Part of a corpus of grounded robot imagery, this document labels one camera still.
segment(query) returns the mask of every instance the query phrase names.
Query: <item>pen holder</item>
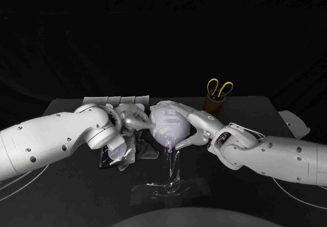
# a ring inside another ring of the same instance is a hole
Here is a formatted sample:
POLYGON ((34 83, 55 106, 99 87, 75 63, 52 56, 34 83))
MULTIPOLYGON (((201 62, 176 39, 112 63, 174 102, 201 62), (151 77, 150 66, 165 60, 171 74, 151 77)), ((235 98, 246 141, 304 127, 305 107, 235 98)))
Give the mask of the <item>pen holder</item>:
POLYGON ((226 100, 226 96, 217 97, 216 99, 212 99, 214 95, 217 95, 219 90, 214 92, 214 94, 210 96, 210 93, 206 94, 206 100, 204 100, 204 106, 203 111, 207 112, 213 117, 217 116, 220 109, 223 107, 223 103, 226 100))

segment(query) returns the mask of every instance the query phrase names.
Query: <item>dark tabletop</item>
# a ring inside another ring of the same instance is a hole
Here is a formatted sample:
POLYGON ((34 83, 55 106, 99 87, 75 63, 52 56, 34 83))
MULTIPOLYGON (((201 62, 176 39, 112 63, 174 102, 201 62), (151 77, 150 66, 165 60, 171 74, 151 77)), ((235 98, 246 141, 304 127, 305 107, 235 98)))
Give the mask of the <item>dark tabletop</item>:
MULTIPOLYGON (((204 97, 151 98, 150 105, 161 100, 180 102, 201 110, 204 97)), ((80 104, 82 99, 55 99, 43 115, 73 112, 80 104)), ((265 136, 294 138, 263 96, 227 97, 216 117, 223 124, 233 122, 265 136)), ((102 227, 160 209, 148 204, 137 208, 129 206, 132 185, 155 182, 163 176, 163 147, 148 130, 142 130, 142 138, 160 151, 160 157, 155 160, 137 160, 122 172, 118 168, 98 169, 99 150, 91 150, 86 144, 70 157, 50 164, 36 181, 0 202, 1 226, 102 227)), ((1 197, 16 191, 42 169, 3 190, 1 197)), ((272 178, 256 174, 248 167, 230 170, 207 152, 206 146, 190 146, 180 150, 180 178, 197 177, 204 178, 212 196, 184 201, 184 206, 233 210, 282 226, 320 226, 318 223, 324 223, 327 211, 294 200, 278 188, 272 178)), ((327 192, 317 186, 285 182, 282 186, 307 201, 315 201, 312 196, 307 197, 308 194, 320 194, 321 199, 327 197, 327 192)))

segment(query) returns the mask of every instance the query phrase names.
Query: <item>plastic wrap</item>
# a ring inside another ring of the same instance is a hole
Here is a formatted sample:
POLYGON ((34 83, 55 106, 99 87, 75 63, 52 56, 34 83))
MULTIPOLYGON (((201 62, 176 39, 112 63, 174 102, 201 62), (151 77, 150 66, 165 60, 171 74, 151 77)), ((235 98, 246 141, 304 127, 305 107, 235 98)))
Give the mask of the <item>plastic wrap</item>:
POLYGON ((109 150, 106 146, 101 149, 99 169, 128 165, 135 162, 135 136, 131 134, 131 136, 122 135, 122 137, 125 142, 115 150, 109 150))

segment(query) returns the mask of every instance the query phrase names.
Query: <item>screw hole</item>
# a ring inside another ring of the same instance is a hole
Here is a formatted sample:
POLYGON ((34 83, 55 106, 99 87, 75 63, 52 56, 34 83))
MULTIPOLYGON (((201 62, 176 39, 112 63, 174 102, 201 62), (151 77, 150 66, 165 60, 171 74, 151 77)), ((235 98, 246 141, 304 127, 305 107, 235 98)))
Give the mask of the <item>screw hole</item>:
POLYGON ((33 162, 33 163, 34 163, 34 162, 36 162, 36 157, 34 157, 34 156, 31 156, 29 160, 30 160, 30 162, 33 162))

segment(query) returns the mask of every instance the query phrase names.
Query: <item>white robotic arm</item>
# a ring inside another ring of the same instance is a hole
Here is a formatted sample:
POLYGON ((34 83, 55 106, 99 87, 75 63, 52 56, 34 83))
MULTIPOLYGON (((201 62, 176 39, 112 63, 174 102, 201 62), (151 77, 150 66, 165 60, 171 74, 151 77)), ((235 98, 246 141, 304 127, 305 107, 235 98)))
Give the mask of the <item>white robotic arm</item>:
POLYGON ((327 145, 284 137, 266 136, 259 139, 236 124, 223 126, 204 111, 171 101, 163 101, 196 127, 197 133, 176 149, 203 145, 207 139, 209 152, 233 170, 246 166, 258 174, 275 179, 327 186, 327 145))
POLYGON ((112 109, 98 104, 80 106, 73 113, 34 118, 0 131, 0 181, 70 156, 86 143, 115 150, 125 142, 119 130, 154 128, 137 105, 112 109))

